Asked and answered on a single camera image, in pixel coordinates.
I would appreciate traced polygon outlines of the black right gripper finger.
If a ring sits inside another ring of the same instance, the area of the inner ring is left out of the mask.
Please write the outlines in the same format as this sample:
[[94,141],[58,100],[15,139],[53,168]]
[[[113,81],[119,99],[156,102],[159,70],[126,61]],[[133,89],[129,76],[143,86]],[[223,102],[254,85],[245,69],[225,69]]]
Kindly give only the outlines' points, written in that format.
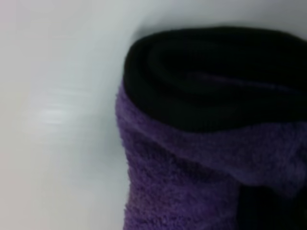
[[240,188],[237,216],[240,230],[305,230],[307,189],[284,198],[269,188]]

